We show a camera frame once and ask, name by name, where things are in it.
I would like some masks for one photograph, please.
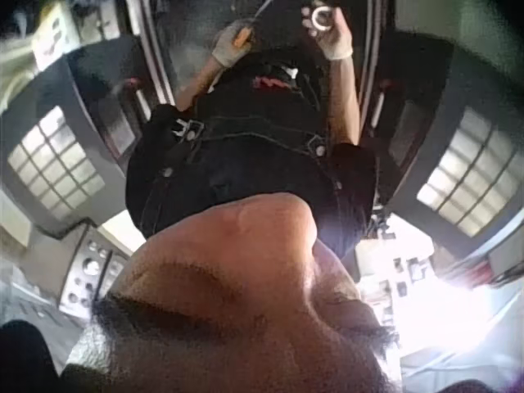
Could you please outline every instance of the white glove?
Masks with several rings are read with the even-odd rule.
[[[315,38],[329,61],[346,59],[353,55],[353,36],[339,7],[333,9],[333,27],[328,31],[318,31],[313,27],[310,8],[302,8],[302,16],[302,25],[307,28],[309,35]]]
[[[233,45],[242,27],[248,26],[249,23],[250,21],[246,19],[235,20],[220,33],[212,55],[222,66],[231,68],[251,50],[251,44],[248,42],[241,47]]]

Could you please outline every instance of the black shirt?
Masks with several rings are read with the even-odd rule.
[[[199,142],[179,162],[170,157],[169,131],[183,116],[158,107],[129,162],[126,203],[145,237],[211,206],[270,192],[304,199],[319,238],[340,257],[363,236],[377,181],[370,151],[339,144],[314,157],[264,138],[264,127],[325,137],[319,113],[299,93],[257,91],[245,80],[218,87],[199,99],[193,117],[206,127],[229,119],[222,125],[235,136]]]

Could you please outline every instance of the metal ring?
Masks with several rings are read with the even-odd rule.
[[[311,14],[311,23],[313,24],[313,27],[316,30],[318,30],[318,31],[328,31],[328,30],[330,30],[333,27],[333,25],[322,25],[319,22],[319,19],[320,19],[319,16],[322,13],[329,13],[329,14],[331,14],[332,12],[333,12],[333,9],[330,6],[316,7],[313,10],[313,13]]]

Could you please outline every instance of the orange handle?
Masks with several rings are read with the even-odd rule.
[[[247,39],[251,36],[253,28],[251,27],[242,27],[242,30],[237,34],[237,37],[233,41],[234,47],[243,47]]]

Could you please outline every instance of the glove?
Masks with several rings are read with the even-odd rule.
[[[328,31],[316,30],[313,27],[310,15],[310,8],[302,8],[302,16],[304,17],[302,25],[308,30],[309,35],[316,40],[329,61],[346,59],[353,55],[353,36],[339,7],[333,9],[333,27]]]
[[[219,40],[213,50],[213,57],[226,68],[231,68],[237,61],[242,59],[250,50],[251,44],[246,42],[241,47],[235,47],[233,41],[242,27],[250,24],[249,20],[235,20],[226,27],[219,36]]]

